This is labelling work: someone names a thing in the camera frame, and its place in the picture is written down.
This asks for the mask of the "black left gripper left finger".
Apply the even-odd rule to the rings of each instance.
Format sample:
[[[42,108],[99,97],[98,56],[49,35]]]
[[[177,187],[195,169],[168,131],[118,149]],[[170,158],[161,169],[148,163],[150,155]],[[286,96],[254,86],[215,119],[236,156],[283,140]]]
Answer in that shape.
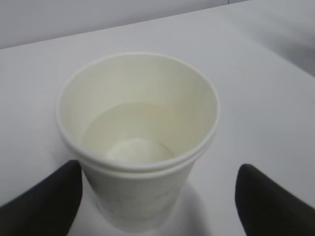
[[[78,161],[62,165],[46,179],[0,207],[2,236],[65,236],[82,199]]]

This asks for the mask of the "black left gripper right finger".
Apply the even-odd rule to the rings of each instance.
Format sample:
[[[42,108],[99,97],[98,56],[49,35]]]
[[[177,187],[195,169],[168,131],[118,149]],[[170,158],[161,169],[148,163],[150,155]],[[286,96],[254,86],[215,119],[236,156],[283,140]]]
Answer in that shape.
[[[315,209],[250,164],[238,171],[236,208],[248,236],[315,234]]]

